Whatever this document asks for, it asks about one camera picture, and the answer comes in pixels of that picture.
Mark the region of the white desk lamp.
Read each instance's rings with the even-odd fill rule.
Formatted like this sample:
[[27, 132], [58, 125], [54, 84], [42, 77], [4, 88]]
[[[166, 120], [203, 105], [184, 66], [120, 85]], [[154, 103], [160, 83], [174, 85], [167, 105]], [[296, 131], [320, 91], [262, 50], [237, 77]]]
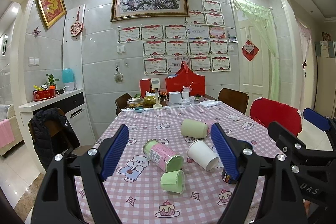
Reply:
[[151, 87], [155, 93], [155, 104], [153, 105], [154, 109], [161, 109], [161, 99], [159, 89], [161, 88], [160, 79], [159, 78], [151, 78]]

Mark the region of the framed blossom painting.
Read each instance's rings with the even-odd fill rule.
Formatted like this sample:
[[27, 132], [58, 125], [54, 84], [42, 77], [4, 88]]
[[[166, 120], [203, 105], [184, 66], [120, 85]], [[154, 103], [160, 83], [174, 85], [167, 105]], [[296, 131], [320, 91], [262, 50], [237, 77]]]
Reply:
[[188, 17], [188, 0], [113, 0], [111, 21], [160, 17]]

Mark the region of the dark chair at wall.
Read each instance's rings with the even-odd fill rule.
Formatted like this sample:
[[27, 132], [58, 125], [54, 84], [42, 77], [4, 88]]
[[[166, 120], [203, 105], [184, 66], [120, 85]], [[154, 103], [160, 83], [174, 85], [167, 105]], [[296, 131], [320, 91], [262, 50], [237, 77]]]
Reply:
[[121, 110], [127, 107], [127, 101], [131, 98], [131, 95], [125, 93], [119, 96], [114, 102], [116, 104], [116, 115], [120, 114]]

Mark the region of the red round hanging ornament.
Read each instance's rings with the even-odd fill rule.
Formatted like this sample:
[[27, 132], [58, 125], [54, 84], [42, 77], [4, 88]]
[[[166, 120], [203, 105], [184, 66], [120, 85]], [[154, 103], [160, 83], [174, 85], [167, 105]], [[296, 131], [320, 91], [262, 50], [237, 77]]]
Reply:
[[70, 36], [76, 37], [78, 36], [83, 30], [83, 23], [80, 20], [80, 7], [77, 12], [76, 20], [73, 22], [73, 24], [70, 26]]

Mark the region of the black jacket on chair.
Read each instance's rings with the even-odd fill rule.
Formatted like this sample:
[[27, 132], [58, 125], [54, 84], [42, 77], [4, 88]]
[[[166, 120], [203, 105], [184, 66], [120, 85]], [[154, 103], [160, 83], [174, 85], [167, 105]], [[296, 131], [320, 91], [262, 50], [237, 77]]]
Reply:
[[80, 147], [74, 130], [60, 108], [38, 111], [29, 121], [29, 131], [44, 169], [48, 169], [55, 155], [69, 148]]

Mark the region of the small light green cup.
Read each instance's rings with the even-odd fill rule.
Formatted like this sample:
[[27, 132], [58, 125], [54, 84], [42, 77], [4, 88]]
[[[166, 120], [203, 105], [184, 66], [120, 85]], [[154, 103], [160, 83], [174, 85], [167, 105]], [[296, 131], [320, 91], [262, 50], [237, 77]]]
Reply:
[[185, 174], [181, 169], [166, 172], [161, 176], [160, 183], [163, 190], [182, 194], [185, 188]]

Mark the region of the white crumpled tissue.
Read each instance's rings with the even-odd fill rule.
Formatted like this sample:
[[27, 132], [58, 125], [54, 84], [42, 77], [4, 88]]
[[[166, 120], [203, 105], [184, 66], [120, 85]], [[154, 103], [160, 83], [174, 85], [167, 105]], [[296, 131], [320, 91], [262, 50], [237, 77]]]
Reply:
[[236, 114], [231, 114], [231, 115], [229, 115], [227, 118], [228, 118], [228, 119], [231, 119], [231, 120], [233, 120], [233, 121], [239, 121], [240, 118], [241, 118], [241, 116], [236, 115]]

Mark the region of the plastic drink cup with straw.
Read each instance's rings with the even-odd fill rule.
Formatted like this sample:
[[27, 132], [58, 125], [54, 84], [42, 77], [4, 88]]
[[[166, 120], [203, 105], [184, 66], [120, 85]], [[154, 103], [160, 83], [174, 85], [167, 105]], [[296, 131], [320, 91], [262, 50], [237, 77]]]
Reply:
[[187, 100], [190, 97], [190, 92], [192, 91], [191, 85], [193, 83], [190, 83], [189, 86], [183, 86], [182, 89], [182, 99]]

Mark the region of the white door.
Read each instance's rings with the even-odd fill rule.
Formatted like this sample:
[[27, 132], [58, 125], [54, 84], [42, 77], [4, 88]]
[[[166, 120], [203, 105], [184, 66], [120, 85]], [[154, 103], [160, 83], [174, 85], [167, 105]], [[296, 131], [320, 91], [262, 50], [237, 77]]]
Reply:
[[[249, 95], [246, 114], [249, 115], [252, 102], [269, 96], [270, 54], [259, 32], [243, 14], [237, 11], [236, 34], [239, 42], [240, 90]], [[248, 61], [242, 54], [242, 47], [250, 40], [259, 49], [252, 61]]]

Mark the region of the red covered chair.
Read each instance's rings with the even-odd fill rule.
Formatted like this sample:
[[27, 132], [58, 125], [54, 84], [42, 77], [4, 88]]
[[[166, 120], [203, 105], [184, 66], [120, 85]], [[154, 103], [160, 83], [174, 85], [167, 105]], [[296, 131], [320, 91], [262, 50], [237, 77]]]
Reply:
[[250, 117], [268, 128], [271, 122], [278, 122], [293, 135], [302, 131], [301, 112], [290, 105], [261, 97], [252, 102]]

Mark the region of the gold framed red picture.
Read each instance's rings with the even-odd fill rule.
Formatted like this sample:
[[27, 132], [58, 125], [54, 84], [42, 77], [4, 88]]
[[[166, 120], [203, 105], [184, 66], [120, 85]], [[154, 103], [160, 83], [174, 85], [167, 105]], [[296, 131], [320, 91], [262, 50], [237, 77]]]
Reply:
[[35, 0], [44, 27], [48, 30], [67, 13], [64, 0]]

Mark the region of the pale green cup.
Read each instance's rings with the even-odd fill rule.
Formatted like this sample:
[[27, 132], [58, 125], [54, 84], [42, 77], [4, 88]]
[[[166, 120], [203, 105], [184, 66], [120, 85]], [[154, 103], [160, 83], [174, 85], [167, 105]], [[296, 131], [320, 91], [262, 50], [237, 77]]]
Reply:
[[204, 139], [208, 135], [208, 125], [192, 119], [185, 119], [181, 125], [181, 134], [186, 137]]

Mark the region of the small red box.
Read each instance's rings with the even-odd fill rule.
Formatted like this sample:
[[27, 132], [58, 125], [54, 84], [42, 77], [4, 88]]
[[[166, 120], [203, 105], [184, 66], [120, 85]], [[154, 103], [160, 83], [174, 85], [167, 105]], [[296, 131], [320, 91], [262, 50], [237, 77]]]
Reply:
[[146, 97], [147, 93], [151, 93], [151, 79], [141, 79], [139, 81], [141, 96]]

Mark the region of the red diamond door decoration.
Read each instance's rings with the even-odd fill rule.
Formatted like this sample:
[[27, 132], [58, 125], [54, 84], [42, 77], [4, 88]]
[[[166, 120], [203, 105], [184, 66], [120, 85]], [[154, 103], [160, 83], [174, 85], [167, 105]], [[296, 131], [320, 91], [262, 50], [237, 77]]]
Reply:
[[247, 40], [242, 47], [242, 54], [248, 61], [252, 61], [258, 52], [259, 49], [250, 40]]

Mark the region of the white sideboard cabinet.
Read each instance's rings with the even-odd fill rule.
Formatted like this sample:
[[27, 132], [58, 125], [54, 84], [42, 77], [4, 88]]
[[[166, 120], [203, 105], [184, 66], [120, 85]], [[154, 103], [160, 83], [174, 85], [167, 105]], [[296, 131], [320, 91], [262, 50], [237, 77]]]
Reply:
[[55, 155], [69, 148], [78, 155], [96, 141], [81, 89], [30, 102], [18, 110], [44, 170]]

